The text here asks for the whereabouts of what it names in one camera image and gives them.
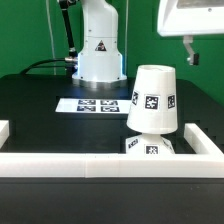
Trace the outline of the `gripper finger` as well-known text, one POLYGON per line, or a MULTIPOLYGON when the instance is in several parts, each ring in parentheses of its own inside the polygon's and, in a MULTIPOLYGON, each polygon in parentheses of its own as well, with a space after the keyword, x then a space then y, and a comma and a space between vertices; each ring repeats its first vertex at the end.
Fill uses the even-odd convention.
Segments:
POLYGON ((187 61, 191 66, 197 66, 199 64, 200 55, 196 53, 191 44, 193 43, 193 37, 186 35, 183 37, 183 45, 188 53, 187 61))

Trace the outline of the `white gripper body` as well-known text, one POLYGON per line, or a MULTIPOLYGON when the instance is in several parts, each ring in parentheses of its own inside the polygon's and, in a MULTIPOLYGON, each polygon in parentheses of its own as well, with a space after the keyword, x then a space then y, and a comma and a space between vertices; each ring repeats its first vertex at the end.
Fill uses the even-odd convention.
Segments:
POLYGON ((161 36, 224 34, 224 0, 160 0, 161 36))

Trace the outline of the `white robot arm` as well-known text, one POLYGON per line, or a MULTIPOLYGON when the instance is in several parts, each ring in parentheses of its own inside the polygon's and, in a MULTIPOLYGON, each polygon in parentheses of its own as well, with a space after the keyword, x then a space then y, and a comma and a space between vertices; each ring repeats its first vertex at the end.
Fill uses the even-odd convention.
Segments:
MULTIPOLYGON (((81 0, 84 46, 77 56, 75 84, 92 88, 123 84, 122 55, 117 48, 118 13, 105 0, 81 0)), ((191 48, 196 35, 224 34, 224 0, 160 0, 157 32, 181 36, 191 65, 199 55, 191 48)))

